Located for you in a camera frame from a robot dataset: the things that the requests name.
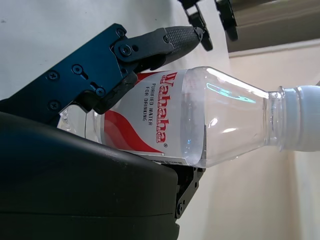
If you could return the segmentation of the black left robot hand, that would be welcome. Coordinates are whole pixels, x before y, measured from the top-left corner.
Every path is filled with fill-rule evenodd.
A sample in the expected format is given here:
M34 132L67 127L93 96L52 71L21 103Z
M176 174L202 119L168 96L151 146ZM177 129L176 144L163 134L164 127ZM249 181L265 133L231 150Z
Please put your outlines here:
M199 0L179 0L179 2L181 3L184 9L184 12L188 18L188 22L193 27L201 28L204 31L201 44L207 52L211 51L213 49L213 44L210 38L210 34L207 28L206 22L198 6ZM232 42L237 41L238 40L237 22L234 16L233 8L232 8L232 1L231 0L215 0L214 3L218 11L218 15L222 23L223 29L227 34L228 38Z

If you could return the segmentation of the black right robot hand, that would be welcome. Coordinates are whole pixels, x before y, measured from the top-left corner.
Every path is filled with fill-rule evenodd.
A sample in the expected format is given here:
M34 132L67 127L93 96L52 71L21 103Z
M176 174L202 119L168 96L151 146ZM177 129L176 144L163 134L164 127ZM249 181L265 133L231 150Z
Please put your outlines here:
M138 80L191 52L192 26L133 38L113 24L0 102L3 240L175 240L204 169L158 164L58 129L77 105L105 113Z

